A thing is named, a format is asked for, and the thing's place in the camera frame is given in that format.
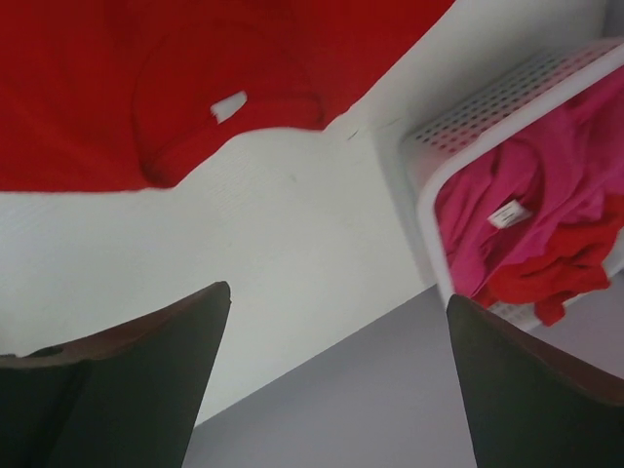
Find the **white perforated plastic basket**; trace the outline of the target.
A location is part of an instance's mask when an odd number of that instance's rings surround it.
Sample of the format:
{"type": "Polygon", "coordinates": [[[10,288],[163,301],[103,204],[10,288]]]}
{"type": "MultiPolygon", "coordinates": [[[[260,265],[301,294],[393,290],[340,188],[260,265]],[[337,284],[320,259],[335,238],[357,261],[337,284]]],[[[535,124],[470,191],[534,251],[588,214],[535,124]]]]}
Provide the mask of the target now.
{"type": "Polygon", "coordinates": [[[434,204],[444,184],[507,137],[623,65],[620,37],[549,47],[409,134],[402,156],[413,190],[414,227],[443,303],[454,293],[434,204]]]}

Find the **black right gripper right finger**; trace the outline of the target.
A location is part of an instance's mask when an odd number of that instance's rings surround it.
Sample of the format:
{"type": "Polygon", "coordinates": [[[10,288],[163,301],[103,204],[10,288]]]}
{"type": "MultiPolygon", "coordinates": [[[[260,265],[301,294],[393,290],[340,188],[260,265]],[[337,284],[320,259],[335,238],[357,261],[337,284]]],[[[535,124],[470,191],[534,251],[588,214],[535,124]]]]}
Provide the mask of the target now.
{"type": "Polygon", "coordinates": [[[480,467],[620,467],[623,381],[454,295],[453,358],[480,467]]]}

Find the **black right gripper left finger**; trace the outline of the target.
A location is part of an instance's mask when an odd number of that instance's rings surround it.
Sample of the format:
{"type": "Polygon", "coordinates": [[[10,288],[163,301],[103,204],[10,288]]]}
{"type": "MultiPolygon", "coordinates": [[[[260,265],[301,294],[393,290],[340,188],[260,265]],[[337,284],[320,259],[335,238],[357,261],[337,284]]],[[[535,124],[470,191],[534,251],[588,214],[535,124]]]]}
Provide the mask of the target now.
{"type": "Polygon", "coordinates": [[[178,467],[231,305],[218,282],[98,333],[1,359],[5,467],[178,467]]]}

